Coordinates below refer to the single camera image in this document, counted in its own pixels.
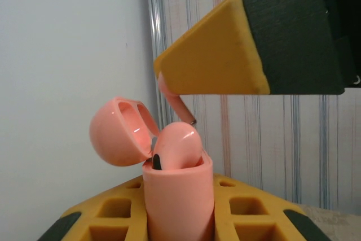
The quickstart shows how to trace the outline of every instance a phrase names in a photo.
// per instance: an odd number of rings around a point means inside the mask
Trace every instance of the pink earbud case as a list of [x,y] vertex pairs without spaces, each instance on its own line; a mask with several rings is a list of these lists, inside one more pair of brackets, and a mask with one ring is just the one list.
[[[154,150],[152,139],[157,137]],[[214,233],[213,162],[185,122],[159,129],[141,102],[113,98],[90,124],[98,155],[115,166],[144,162],[144,197],[152,241],[209,241]],[[162,169],[153,169],[159,155]]]

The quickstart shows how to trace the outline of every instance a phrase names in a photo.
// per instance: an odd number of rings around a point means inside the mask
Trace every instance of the vertical stripe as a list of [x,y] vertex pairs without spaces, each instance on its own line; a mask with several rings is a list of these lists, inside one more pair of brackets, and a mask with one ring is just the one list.
[[262,162],[259,120],[259,96],[244,96],[244,120],[248,183],[262,189]]
[[[222,0],[213,0],[214,6]],[[230,150],[230,120],[228,115],[228,97],[221,95],[221,116],[222,116],[222,143],[223,143],[223,164],[224,174],[232,177],[231,150]]]
[[245,100],[242,95],[230,95],[228,97],[228,106],[230,111],[230,147],[232,177],[239,181],[250,184],[249,175],[249,133],[247,133],[246,123],[247,113],[245,111]]
[[329,97],[320,96],[320,203],[319,206],[329,208],[328,178],[328,129],[329,129]]
[[[168,27],[166,26],[165,16],[168,13],[165,11],[164,0],[148,0],[148,4],[151,7],[149,10],[149,17],[152,27],[153,58],[155,59],[167,47]],[[173,111],[159,89],[156,91],[156,97],[158,103],[159,127],[162,129],[172,120]]]
[[293,129],[293,195],[295,203],[301,202],[301,156],[300,156],[300,98],[291,96]]
[[352,147],[352,204],[355,207],[354,213],[361,213],[361,95],[354,92],[353,101],[353,147]]
[[263,189],[263,178],[262,178],[262,141],[261,141],[261,112],[259,110],[259,95],[254,95],[253,99],[256,104],[256,119],[257,119],[257,130],[258,130],[258,164],[259,164],[259,180],[260,180],[260,188]]
[[276,196],[285,195],[284,97],[259,97],[259,140],[262,159],[262,188]]
[[294,169],[295,155],[294,155],[294,99],[291,95],[283,96],[283,145],[284,145],[284,197],[289,201],[296,201],[295,197],[295,182],[294,182]]
[[206,150],[206,152],[208,152],[208,125],[207,125],[207,103],[206,103],[206,99],[205,99],[205,95],[201,96],[202,99],[202,126],[204,129],[204,148]]
[[[190,29],[198,20],[198,2],[197,0],[186,0],[187,26]],[[189,109],[193,112],[196,120],[198,120],[198,96],[189,95],[185,98],[185,104],[189,105]]]
[[358,200],[353,202],[355,178],[360,179],[360,174],[354,175],[353,165],[354,155],[353,149],[357,147],[359,150],[361,145],[355,146],[355,120],[357,110],[355,110],[355,102],[358,89],[347,89],[338,100],[339,111],[339,132],[338,132],[338,206],[345,213],[354,213],[359,207],[361,193],[357,195]]
[[327,114],[327,156],[328,156],[328,197],[329,209],[338,208],[338,131],[339,131],[339,113],[338,113],[338,95],[328,97]]
[[301,202],[320,204],[320,96],[300,96]]

